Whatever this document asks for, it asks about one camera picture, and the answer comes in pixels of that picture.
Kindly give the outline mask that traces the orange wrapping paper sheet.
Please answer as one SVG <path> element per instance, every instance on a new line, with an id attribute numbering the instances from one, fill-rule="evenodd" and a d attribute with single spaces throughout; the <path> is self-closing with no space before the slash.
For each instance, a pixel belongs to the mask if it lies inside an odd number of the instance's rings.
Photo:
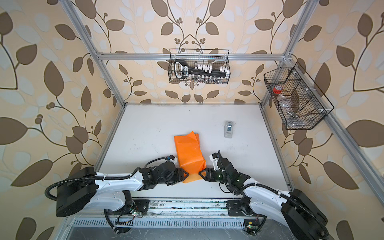
<path id="1" fill-rule="evenodd" d="M 199 172 L 207 167 L 200 147 L 199 134 L 194 132 L 188 135 L 174 137 L 179 166 L 189 176 L 183 181 L 184 184 L 201 180 Z"/>

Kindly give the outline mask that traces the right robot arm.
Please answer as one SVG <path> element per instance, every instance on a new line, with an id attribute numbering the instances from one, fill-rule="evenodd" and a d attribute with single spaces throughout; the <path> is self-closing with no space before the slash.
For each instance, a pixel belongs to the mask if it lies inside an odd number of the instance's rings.
<path id="1" fill-rule="evenodd" d="M 327 217 L 304 194 L 295 189 L 291 192 L 274 189 L 256 181 L 249 175 L 238 172 L 232 163 L 219 153 L 210 157 L 214 166 L 199 172 L 206 182 L 225 185 L 228 193 L 239 196 L 239 200 L 228 201 L 231 217 L 236 214 L 247 217 L 263 216 L 259 228 L 267 219 L 286 227 L 298 240 L 328 240 Z"/>

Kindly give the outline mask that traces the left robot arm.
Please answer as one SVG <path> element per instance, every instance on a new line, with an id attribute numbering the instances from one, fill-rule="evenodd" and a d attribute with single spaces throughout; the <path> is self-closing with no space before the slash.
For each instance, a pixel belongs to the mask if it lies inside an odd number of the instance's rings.
<path id="1" fill-rule="evenodd" d="M 159 166 L 136 168 L 130 174 L 103 174 L 86 167 L 69 178 L 53 184 L 45 195 L 56 201 L 56 216 L 68 217 L 83 209 L 110 210 L 128 213 L 135 210 L 132 192 L 154 189 L 163 184 L 173 186 L 183 182 L 189 173 L 166 158 Z"/>

